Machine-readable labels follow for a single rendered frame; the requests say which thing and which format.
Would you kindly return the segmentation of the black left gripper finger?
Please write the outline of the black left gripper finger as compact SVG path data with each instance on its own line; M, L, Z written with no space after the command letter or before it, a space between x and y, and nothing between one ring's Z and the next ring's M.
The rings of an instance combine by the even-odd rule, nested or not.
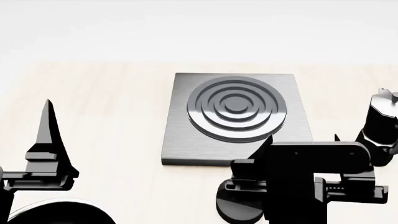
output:
M51 105L51 114L52 114L52 140L57 148L57 160L59 161L58 171L62 174L70 175L72 178L78 178L80 173L77 169L75 169L68 157L67 151L63 144L60 131L58 128L58 123L55 115L55 110L53 105Z
M45 101L37 137L26 152L27 172L56 173L58 169L58 124L52 102Z

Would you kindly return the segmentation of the black and silver moka pot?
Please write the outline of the black and silver moka pot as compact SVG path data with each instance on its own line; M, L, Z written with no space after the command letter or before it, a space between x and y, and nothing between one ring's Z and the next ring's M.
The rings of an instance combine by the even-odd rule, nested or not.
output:
M398 154L398 92L380 88L371 97L357 142L365 145L376 167L384 167Z

